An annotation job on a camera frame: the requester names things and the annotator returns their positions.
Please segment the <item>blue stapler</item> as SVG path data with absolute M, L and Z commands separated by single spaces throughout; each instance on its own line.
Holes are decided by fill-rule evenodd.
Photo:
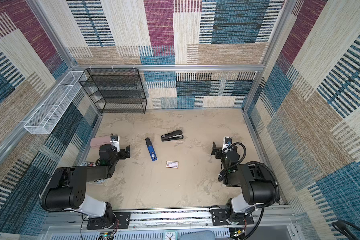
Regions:
M 152 141 L 150 140 L 150 138 L 145 138 L 145 141 L 146 141 L 146 145 L 147 145 L 147 148 L 148 148 L 150 157 L 151 157 L 152 161 L 154 162 L 154 161 L 156 161 L 158 158 L 157 158 L 156 152 L 155 152 L 155 150 L 154 150 Z

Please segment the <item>black stapler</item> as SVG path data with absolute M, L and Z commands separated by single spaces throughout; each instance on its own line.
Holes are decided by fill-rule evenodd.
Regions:
M 162 142 L 174 141 L 174 140 L 182 140 L 184 138 L 182 130 L 176 130 L 171 133 L 167 133 L 161 136 Z

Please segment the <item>red white staples box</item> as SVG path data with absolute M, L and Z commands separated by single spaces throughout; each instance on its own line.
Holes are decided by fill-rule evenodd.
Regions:
M 177 169 L 177 168 L 179 167 L 179 162 L 167 161 L 167 162 L 166 162 L 166 167 L 167 167 L 167 168 Z

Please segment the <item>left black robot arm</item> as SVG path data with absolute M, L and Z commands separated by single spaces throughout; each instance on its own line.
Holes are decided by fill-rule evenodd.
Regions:
M 130 212 L 115 213 L 109 202 L 86 193 L 87 183 L 110 179 L 119 160 L 131 157 L 131 147 L 119 151 L 111 144 L 100 146 L 94 166 L 57 168 L 41 191 L 41 207 L 48 212 L 76 212 L 88 217 L 87 230 L 127 229 Z

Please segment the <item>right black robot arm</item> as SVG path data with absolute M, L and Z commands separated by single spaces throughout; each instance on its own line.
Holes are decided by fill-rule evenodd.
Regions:
M 253 224 L 255 210 L 264 210 L 280 200 L 279 183 L 272 170 L 261 162 L 244 163 L 247 155 L 244 144 L 226 138 L 221 148 L 213 143 L 211 155 L 221 161 L 218 181 L 226 187 L 241 189 L 241 193 L 230 198 L 223 209 L 210 208 L 214 225 Z

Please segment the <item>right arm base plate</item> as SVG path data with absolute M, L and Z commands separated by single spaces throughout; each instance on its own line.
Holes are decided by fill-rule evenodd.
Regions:
M 249 214 L 234 213 L 219 206 L 211 206 L 208 211 L 212 216 L 214 226 L 254 224 L 254 219 Z

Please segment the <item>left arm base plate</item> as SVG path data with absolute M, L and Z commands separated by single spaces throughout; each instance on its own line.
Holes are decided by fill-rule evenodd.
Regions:
M 114 212 L 110 217 L 89 218 L 87 230 L 127 229 L 131 212 Z

